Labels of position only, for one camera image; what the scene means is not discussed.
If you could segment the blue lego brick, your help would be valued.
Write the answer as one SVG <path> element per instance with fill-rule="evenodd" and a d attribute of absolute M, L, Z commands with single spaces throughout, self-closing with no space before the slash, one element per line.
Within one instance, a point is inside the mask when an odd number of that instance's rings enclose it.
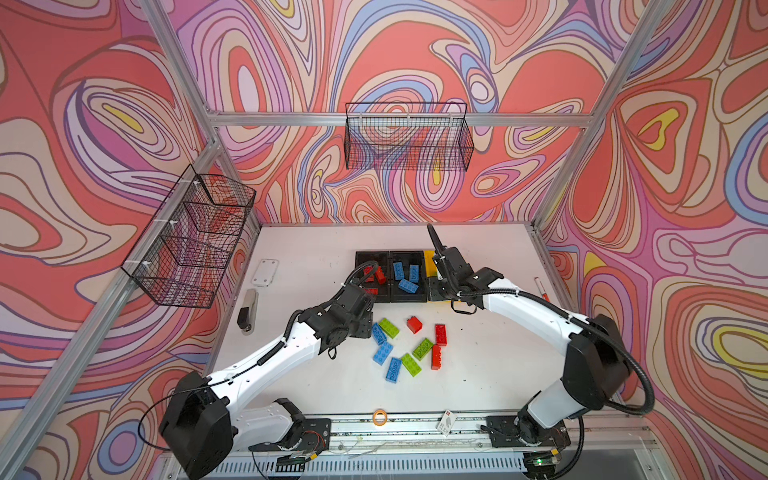
<path fill-rule="evenodd" d="M 390 383 L 396 383 L 398 381 L 401 368 L 402 361 L 396 357 L 391 358 L 385 375 L 385 380 Z"/>
<path fill-rule="evenodd" d="M 393 345 L 385 342 L 379 346 L 373 356 L 373 361 L 378 365 L 383 365 L 393 350 Z"/>
<path fill-rule="evenodd" d="M 418 264 L 409 265 L 408 280 L 411 283 L 418 284 L 420 279 L 420 269 Z"/>
<path fill-rule="evenodd" d="M 383 345 L 387 342 L 387 335 L 378 323 L 372 325 L 372 338 L 378 345 Z"/>
<path fill-rule="evenodd" d="M 408 294 L 415 294 L 418 291 L 418 285 L 406 279 L 399 281 L 398 288 Z"/>
<path fill-rule="evenodd" d="M 394 262 L 392 264 L 393 266 L 393 273 L 394 273 L 394 279 L 399 282 L 405 278 L 405 272 L 402 262 Z"/>

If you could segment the green lego brick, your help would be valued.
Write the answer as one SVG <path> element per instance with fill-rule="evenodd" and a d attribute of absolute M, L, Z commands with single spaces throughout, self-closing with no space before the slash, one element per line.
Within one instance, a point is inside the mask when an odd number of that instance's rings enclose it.
<path fill-rule="evenodd" d="M 391 339 L 396 338 L 400 333 L 400 329 L 387 318 L 382 318 L 378 322 L 378 326 Z"/>
<path fill-rule="evenodd" d="M 428 339 L 424 338 L 418 346 L 413 350 L 412 356 L 418 360 L 422 361 L 427 355 L 431 353 L 431 350 L 434 346 L 434 343 Z"/>
<path fill-rule="evenodd" d="M 412 377 L 416 377 L 422 371 L 418 361 L 415 360 L 414 357 L 409 353 L 404 354 L 400 360 L 402 362 L 402 366 Z"/>

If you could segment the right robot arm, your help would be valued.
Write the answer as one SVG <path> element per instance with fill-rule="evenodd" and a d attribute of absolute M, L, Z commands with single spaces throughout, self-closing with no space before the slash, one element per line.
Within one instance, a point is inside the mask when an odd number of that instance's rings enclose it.
<path fill-rule="evenodd" d="M 427 231 L 441 289 L 451 302 L 509 319 L 563 356 L 561 377 L 514 417 L 515 440 L 538 446 L 564 420 L 580 420 L 605 407 L 638 417 L 653 411 L 656 399 L 650 377 L 626 348 L 613 319 L 570 312 L 521 289 L 496 270 L 474 270 L 458 248 L 443 244 L 433 225 Z"/>

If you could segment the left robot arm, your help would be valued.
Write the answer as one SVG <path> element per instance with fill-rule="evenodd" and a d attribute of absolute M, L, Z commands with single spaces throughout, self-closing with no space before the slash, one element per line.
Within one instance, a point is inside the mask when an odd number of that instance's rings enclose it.
<path fill-rule="evenodd" d="M 301 412 L 286 399 L 245 412 L 284 374 L 347 338 L 372 335 L 374 297 L 346 284 L 331 299 L 291 314 L 282 336 L 248 357 L 203 377 L 188 374 L 168 396 L 160 437 L 190 479 L 211 473 L 234 450 L 293 436 Z"/>

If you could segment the yellow bin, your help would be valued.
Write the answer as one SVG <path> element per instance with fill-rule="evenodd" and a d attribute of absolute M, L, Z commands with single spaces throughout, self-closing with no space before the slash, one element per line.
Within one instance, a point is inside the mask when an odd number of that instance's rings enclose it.
<path fill-rule="evenodd" d="M 454 286 L 458 287 L 461 276 L 467 272 L 467 263 L 462 254 L 455 247 L 436 251 L 425 251 L 425 271 L 427 281 L 427 299 L 430 302 L 456 300 L 456 290 L 450 282 L 444 278 L 442 268 L 447 266 L 448 276 L 453 279 Z"/>

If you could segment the middle black bin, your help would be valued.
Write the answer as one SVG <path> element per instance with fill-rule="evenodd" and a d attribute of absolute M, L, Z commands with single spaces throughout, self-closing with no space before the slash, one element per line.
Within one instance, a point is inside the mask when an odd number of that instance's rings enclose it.
<path fill-rule="evenodd" d="M 422 251 L 389 252 L 392 303 L 426 303 L 425 258 Z"/>

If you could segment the black bin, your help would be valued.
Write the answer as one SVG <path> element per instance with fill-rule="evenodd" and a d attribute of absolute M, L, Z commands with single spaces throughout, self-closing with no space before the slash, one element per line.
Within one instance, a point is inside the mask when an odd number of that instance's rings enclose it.
<path fill-rule="evenodd" d="M 390 303 L 394 279 L 389 266 L 389 254 L 386 251 L 357 251 L 355 267 L 364 266 L 358 275 L 363 279 L 361 286 L 375 297 L 376 303 Z"/>
<path fill-rule="evenodd" d="M 426 303 L 425 258 L 422 251 L 389 252 L 392 303 Z"/>

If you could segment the left black bin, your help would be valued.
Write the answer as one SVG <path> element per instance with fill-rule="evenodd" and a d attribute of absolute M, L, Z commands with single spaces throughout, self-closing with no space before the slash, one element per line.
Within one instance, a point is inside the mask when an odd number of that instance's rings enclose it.
<path fill-rule="evenodd" d="M 394 279 L 389 266 L 389 254 L 386 251 L 357 251 L 355 267 L 364 266 L 358 275 L 363 279 L 361 286 L 375 297 L 376 303 L 390 303 Z"/>

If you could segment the red marker pen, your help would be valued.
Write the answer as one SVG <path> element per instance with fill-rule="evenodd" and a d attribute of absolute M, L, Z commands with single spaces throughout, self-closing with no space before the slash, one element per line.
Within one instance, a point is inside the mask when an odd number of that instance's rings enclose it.
<path fill-rule="evenodd" d="M 545 288 L 545 285 L 544 285 L 543 281 L 541 280 L 541 278 L 540 277 L 535 277 L 534 278 L 534 282 L 535 282 L 536 287 L 538 289 L 539 296 L 541 298 L 543 298 L 544 300 L 549 301 L 550 298 L 549 298 L 548 292 L 547 292 L 547 290 Z"/>

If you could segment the white plastic plate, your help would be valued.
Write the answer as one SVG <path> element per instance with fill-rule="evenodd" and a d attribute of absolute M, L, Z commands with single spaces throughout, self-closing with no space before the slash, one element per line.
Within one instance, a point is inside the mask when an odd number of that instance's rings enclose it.
<path fill-rule="evenodd" d="M 269 287 L 275 278 L 280 262 L 277 259 L 261 259 L 255 269 L 251 284 L 255 287 Z"/>

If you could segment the grey stapler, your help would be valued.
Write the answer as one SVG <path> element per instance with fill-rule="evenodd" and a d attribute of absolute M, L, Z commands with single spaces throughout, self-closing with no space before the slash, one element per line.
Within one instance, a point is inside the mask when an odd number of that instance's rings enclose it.
<path fill-rule="evenodd" d="M 249 334 L 253 328 L 257 316 L 259 294 L 256 289 L 248 289 L 243 296 L 236 324 L 243 334 Z"/>

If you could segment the white tag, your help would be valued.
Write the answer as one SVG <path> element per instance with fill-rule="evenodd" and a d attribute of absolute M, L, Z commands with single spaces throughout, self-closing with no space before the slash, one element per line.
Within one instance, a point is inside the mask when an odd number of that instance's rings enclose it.
<path fill-rule="evenodd" d="M 441 435 L 448 436 L 451 433 L 454 427 L 454 424 L 455 424 L 454 413 L 450 410 L 445 410 L 438 422 L 436 429 Z"/>

